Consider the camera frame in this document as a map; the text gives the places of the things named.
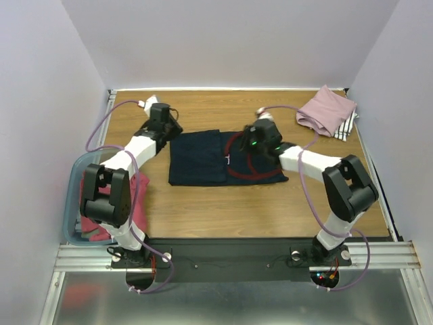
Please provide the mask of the navy basketball tank top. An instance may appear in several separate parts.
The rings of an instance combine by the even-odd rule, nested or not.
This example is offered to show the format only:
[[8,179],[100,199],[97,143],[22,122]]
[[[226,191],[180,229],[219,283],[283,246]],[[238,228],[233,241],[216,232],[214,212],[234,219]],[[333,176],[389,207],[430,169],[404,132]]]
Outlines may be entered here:
[[184,133],[170,142],[172,186],[255,186],[289,180],[265,157],[240,149],[240,131]]

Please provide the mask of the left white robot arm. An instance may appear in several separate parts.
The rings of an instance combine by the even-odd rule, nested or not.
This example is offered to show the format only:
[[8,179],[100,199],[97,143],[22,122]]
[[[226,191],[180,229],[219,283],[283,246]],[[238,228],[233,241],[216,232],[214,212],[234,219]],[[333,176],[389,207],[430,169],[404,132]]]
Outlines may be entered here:
[[146,233],[133,220],[139,200],[139,169],[182,132],[172,108],[156,96],[137,101],[148,120],[125,147],[99,164],[88,165],[83,173],[80,214],[100,225],[118,244],[109,249],[112,258],[142,267],[150,261]]

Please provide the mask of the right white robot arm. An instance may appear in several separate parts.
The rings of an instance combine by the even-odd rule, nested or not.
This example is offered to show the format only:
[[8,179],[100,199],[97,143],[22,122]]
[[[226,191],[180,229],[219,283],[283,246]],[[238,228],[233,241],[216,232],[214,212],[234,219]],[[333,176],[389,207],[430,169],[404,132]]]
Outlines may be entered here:
[[[354,224],[378,200],[378,190],[357,156],[326,156],[284,142],[269,118],[259,118],[244,127],[241,149],[268,158],[284,171],[299,174],[307,203],[321,228],[311,248],[312,258],[319,264],[328,263],[338,254],[346,238],[351,236]],[[306,177],[325,186],[330,207],[326,222],[320,220],[313,206]]]

